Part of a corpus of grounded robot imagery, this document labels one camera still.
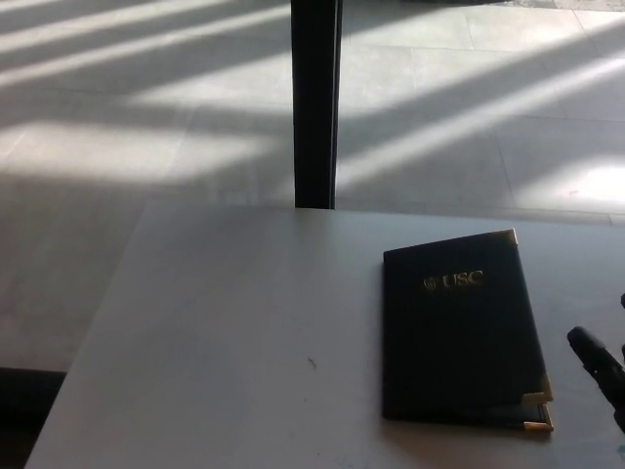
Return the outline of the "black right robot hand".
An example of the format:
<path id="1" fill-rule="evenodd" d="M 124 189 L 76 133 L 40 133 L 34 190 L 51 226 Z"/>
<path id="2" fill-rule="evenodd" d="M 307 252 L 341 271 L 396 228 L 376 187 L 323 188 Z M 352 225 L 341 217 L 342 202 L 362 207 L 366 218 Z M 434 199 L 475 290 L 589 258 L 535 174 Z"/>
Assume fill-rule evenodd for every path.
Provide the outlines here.
<path id="1" fill-rule="evenodd" d="M 624 363 L 619 362 L 606 345 L 583 326 L 573 327 L 566 339 L 611 405 L 617 427 L 624 432 Z"/>

